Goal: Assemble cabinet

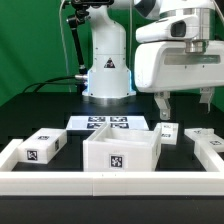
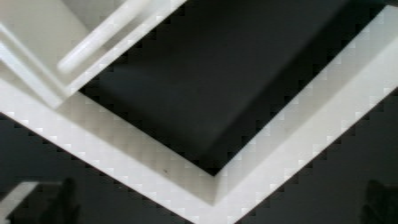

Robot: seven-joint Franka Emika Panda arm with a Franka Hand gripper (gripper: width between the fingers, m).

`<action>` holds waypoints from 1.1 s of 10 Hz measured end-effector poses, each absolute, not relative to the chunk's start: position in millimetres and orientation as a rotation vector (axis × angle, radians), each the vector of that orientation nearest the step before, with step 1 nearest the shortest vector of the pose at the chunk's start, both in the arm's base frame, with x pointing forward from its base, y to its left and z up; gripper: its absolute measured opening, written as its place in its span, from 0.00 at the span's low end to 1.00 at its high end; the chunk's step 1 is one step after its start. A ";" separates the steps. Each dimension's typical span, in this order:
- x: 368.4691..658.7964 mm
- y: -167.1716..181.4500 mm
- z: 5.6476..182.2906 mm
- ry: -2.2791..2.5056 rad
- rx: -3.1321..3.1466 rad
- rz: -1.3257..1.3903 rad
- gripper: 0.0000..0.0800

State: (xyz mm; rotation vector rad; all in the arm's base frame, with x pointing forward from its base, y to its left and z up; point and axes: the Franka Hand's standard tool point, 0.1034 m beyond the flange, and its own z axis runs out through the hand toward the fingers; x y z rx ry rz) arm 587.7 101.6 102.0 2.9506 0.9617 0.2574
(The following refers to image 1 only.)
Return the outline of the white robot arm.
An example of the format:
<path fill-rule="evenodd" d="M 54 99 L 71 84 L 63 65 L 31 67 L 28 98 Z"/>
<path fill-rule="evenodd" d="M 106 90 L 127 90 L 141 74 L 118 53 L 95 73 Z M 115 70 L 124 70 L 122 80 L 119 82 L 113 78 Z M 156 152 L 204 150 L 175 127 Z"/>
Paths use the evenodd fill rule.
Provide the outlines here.
<path fill-rule="evenodd" d="M 152 22 L 136 30 L 134 69 L 126 66 L 126 32 L 107 7 L 90 7 L 93 65 L 85 98 L 106 104 L 141 92 L 152 93 L 160 118 L 170 118 L 170 93 L 198 88 L 211 102 L 224 86 L 224 41 L 214 39 L 215 0 L 115 0 L 115 8 L 134 8 Z"/>

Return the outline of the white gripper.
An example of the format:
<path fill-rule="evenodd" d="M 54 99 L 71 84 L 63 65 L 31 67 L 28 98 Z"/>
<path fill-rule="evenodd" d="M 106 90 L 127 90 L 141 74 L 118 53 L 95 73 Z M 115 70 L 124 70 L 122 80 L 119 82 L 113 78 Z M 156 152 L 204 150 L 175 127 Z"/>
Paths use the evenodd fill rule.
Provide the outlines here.
<path fill-rule="evenodd" d="M 186 53 L 184 42 L 141 44 L 135 52 L 134 80 L 139 91 L 157 92 L 161 120 L 170 119 L 167 91 L 201 88 L 199 103 L 209 113 L 214 87 L 224 86 L 224 43 L 211 41 L 205 53 Z"/>

